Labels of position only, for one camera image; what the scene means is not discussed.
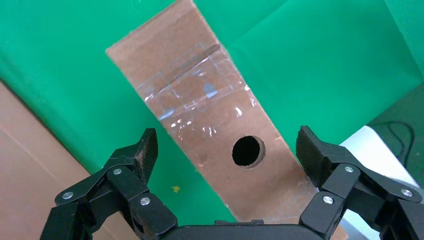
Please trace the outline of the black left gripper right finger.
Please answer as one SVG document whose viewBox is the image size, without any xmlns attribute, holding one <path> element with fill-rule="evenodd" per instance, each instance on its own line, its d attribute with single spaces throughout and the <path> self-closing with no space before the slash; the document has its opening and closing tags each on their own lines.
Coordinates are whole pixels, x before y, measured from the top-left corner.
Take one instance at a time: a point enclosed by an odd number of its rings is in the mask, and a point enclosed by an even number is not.
<svg viewBox="0 0 424 240">
<path fill-rule="evenodd" d="M 298 131 L 295 153 L 318 189 L 299 217 L 301 226 L 328 240 L 350 210 L 382 240 L 423 239 L 423 196 L 418 191 L 368 169 L 347 148 L 320 140 L 306 125 Z"/>
</svg>

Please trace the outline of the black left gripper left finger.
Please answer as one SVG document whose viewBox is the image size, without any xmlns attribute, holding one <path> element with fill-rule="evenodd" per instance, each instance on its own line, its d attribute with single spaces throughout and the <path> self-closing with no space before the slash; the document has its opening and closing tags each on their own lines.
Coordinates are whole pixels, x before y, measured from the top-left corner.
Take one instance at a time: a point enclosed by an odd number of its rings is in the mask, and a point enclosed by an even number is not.
<svg viewBox="0 0 424 240">
<path fill-rule="evenodd" d="M 147 128 L 137 143 L 116 149 L 98 172 L 55 197 L 41 239 L 90 240 L 116 213 L 139 239 L 163 239 L 178 220 L 148 188 L 157 158 L 157 133 Z"/>
</svg>

